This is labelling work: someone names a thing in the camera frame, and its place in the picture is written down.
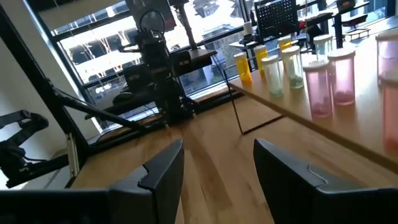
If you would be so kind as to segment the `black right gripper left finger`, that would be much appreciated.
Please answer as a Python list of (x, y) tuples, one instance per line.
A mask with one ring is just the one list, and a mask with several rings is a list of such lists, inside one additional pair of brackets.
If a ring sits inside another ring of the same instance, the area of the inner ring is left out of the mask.
[(1, 223), (174, 223), (183, 170), (178, 139), (107, 189), (3, 190)]

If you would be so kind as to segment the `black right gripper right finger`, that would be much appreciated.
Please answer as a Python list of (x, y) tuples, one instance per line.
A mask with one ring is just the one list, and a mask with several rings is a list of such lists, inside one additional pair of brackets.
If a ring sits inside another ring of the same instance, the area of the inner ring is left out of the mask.
[(364, 188), (264, 139), (257, 177), (275, 223), (397, 223), (397, 188)]

